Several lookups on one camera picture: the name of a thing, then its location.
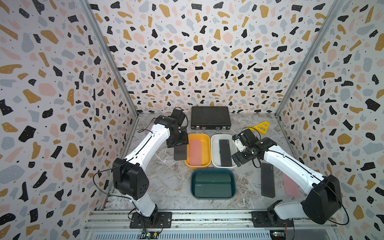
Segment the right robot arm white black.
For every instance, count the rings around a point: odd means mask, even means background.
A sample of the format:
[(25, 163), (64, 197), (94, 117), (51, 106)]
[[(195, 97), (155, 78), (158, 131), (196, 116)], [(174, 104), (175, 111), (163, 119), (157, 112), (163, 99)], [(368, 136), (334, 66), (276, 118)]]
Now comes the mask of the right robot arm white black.
[(254, 159), (264, 160), (277, 167), (293, 180), (307, 195), (302, 201), (276, 201), (268, 207), (268, 217), (272, 224), (277, 220), (310, 219), (323, 225), (343, 209), (339, 180), (324, 176), (302, 164), (284, 151), (270, 138), (248, 140), (244, 134), (232, 137), (238, 151), (232, 158), (238, 167)]

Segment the pink pencil case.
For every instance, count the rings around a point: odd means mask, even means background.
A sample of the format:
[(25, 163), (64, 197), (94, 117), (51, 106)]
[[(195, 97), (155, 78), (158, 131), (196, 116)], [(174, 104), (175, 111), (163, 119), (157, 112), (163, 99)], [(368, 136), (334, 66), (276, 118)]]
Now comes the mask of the pink pencil case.
[(283, 185), (284, 185), (284, 191), (286, 195), (297, 198), (300, 196), (300, 188), (299, 186), (286, 174), (283, 173)]
[(200, 166), (202, 164), (202, 146), (200, 140), (190, 142), (190, 166)]

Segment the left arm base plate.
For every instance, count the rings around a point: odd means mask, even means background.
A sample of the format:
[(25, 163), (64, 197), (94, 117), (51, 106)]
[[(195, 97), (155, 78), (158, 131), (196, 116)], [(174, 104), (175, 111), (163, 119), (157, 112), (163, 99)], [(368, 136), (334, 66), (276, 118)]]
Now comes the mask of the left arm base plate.
[(154, 212), (150, 217), (133, 213), (130, 229), (169, 229), (172, 224), (172, 212)]

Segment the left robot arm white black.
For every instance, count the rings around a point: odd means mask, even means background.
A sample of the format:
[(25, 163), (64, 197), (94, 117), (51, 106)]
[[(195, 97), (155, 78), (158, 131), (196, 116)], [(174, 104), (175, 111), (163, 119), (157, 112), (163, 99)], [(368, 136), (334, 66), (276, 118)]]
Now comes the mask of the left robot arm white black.
[(122, 159), (115, 159), (110, 169), (98, 171), (92, 177), (97, 189), (109, 195), (96, 184), (95, 177), (111, 172), (114, 188), (121, 193), (120, 198), (133, 203), (145, 227), (153, 227), (159, 220), (158, 207), (147, 193), (150, 182), (145, 170), (164, 142), (168, 148), (186, 146), (189, 143), (187, 126), (183, 126), (183, 122), (187, 120), (188, 117), (182, 110), (174, 110), (170, 116), (160, 115), (154, 118), (154, 125), (150, 130), (142, 129), (148, 134), (130, 154)]

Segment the dark grey pencil case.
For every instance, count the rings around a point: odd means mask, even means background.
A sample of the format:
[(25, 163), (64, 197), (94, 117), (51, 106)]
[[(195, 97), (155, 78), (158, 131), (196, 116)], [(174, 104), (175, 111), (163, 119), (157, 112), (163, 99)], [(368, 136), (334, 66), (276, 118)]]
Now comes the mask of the dark grey pencil case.
[(188, 158), (187, 145), (180, 145), (174, 147), (174, 160), (185, 161)]
[(220, 161), (222, 167), (231, 167), (232, 155), (229, 140), (219, 140)]
[(268, 198), (274, 198), (276, 196), (274, 167), (271, 164), (261, 164), (261, 193), (262, 196)]

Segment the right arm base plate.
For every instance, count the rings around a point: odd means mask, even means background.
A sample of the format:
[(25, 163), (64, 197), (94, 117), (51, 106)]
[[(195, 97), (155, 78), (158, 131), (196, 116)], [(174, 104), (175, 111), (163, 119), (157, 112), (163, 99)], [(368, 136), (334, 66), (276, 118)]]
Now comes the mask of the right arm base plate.
[(285, 228), (293, 227), (293, 220), (282, 220), (273, 211), (252, 211), (251, 221), (254, 228)]

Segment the green pencil case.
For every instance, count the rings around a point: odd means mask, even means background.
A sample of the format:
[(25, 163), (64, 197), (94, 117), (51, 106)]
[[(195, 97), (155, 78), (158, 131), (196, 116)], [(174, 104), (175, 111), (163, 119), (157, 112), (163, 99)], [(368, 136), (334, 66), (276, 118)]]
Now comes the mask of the green pencil case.
[(196, 184), (230, 184), (231, 175), (228, 173), (197, 173)]
[(233, 196), (230, 184), (195, 184), (197, 198), (226, 199)]

